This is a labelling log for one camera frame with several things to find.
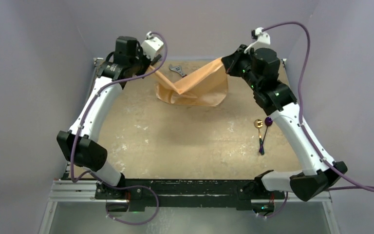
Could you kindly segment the orange cloth napkin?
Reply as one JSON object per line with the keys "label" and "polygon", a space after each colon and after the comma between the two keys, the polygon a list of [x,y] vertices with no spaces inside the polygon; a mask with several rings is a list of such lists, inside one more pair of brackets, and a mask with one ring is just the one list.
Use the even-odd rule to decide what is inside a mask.
{"label": "orange cloth napkin", "polygon": [[163,73],[152,74],[156,79],[156,97],[168,104],[215,107],[228,94],[228,75],[221,58],[217,58],[176,82]]}

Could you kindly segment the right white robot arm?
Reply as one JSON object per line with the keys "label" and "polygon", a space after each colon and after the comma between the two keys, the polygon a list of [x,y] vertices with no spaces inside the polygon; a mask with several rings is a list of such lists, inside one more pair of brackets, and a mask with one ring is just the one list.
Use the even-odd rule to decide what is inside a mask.
{"label": "right white robot arm", "polygon": [[255,177],[254,192],[266,198],[273,191],[294,193],[308,201],[331,188],[348,171],[343,161],[335,161],[319,144],[310,127],[299,115],[297,98],[288,85],[279,80],[281,61],[269,48],[251,49],[241,45],[233,54],[223,57],[225,71],[241,77],[251,88],[255,102],[281,129],[295,152],[301,171],[266,171]]}

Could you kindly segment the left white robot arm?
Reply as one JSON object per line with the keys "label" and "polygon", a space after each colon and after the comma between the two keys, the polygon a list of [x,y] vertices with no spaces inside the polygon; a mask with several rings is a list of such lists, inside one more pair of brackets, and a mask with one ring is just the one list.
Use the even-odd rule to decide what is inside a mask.
{"label": "left white robot arm", "polygon": [[74,167],[83,168],[101,182],[108,184],[107,194],[121,199],[126,186],[120,183],[122,173],[108,161],[107,150],[98,144],[100,131],[115,99],[122,93],[127,82],[147,77],[153,60],[167,44],[157,32],[148,32],[145,40],[119,36],[115,50],[110,52],[96,68],[92,91],[76,121],[67,131],[59,131],[57,143],[70,163],[70,176],[77,182]]}

